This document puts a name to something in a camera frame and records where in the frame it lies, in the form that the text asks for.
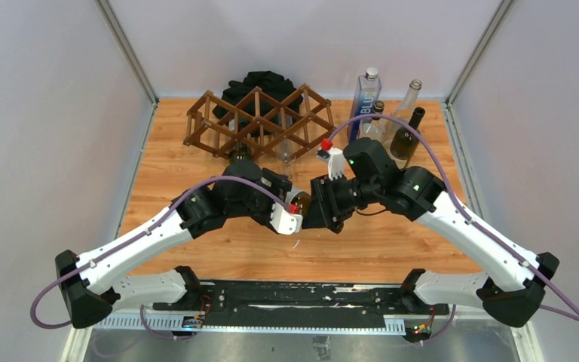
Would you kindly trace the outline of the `dark wine bottle silver cap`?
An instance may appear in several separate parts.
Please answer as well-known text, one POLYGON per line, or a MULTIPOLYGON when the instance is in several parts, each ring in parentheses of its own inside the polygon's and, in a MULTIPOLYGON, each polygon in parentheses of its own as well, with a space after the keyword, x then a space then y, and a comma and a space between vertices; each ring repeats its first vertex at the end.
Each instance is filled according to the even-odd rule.
POLYGON ((244 143, 236 143, 228 156, 231 164, 242 160, 252 160, 251 149, 244 143))

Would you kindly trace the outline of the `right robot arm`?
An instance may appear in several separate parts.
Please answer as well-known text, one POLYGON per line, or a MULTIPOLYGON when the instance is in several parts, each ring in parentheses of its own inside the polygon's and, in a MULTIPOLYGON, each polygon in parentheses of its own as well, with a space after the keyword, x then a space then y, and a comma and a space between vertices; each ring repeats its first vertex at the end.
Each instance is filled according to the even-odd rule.
POLYGON ((453 201, 438 176, 423 167, 399 168, 375 140, 360 138, 343 149, 324 140, 317 157, 328 172, 311 181, 304 229, 337 233, 354 211, 380 204, 436 232, 481 267, 475 274, 411 270, 400 286, 404 311, 417 315, 429 305, 463 305, 522 327, 539 309, 546 282, 559 267, 552 253, 536 254, 512 242, 453 201))

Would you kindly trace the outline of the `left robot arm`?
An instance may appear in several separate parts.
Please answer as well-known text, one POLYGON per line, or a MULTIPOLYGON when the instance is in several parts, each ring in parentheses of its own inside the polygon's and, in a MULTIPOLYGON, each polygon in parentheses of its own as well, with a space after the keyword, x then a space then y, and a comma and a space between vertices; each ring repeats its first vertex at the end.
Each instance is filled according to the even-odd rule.
POLYGON ((228 219, 249 217, 281 235, 302 228, 289 179, 251 161, 228 166, 221 176, 184 191, 141 226, 93 250, 65 250, 55 257, 57 286, 69 325, 85 328, 112 312, 139 305, 174 303, 182 311, 201 301, 200 283, 188 267, 131 277, 137 266, 170 248, 220 229, 228 219))

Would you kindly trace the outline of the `small clear liquor bottle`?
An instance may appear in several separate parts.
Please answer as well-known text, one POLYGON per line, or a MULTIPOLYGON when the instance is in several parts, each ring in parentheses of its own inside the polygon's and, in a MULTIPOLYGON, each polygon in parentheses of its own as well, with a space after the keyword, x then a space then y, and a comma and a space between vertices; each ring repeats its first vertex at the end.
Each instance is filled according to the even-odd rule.
MULTIPOLYGON (((377 100, 371 108, 370 115, 380 115, 384 111, 384 102, 377 100)), ((381 117, 364 118, 360 123, 359 138, 370 138, 380 141, 384 134, 384 126, 381 124, 381 117)))

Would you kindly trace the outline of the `blue square water bottle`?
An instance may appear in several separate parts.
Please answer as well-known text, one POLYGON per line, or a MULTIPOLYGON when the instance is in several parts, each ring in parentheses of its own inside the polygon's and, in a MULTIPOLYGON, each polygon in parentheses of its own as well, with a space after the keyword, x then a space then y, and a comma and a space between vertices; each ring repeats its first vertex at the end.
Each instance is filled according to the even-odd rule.
POLYGON ((367 120, 367 115, 373 110, 374 103, 378 101, 382 89, 378 69, 369 67, 365 75, 360 75, 356 82, 354 98, 351 106, 350 118, 363 115, 359 121, 348 125, 348 141, 355 141, 361 134, 362 123, 367 120))

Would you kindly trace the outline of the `clear wine bottle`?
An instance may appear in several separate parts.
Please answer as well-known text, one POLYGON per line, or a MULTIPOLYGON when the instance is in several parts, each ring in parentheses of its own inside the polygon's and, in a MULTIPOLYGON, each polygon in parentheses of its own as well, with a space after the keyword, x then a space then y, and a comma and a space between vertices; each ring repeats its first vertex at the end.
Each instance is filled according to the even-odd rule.
MULTIPOLYGON (((412 116, 412 113, 415 109, 415 104, 418 99, 419 92, 422 88, 422 81, 419 79, 413 79, 409 83, 409 89, 406 92, 406 95, 403 101, 399 104, 397 108, 391 113, 391 117, 393 118, 401 118, 404 121, 409 121, 412 116)), ((380 125, 384 128, 384 133, 381 136, 381 144, 385 147, 386 150, 390 150, 392 140, 396 134, 396 132, 400 129, 401 125, 398 123, 394 123, 387 119, 383 119, 380 122, 380 125)))

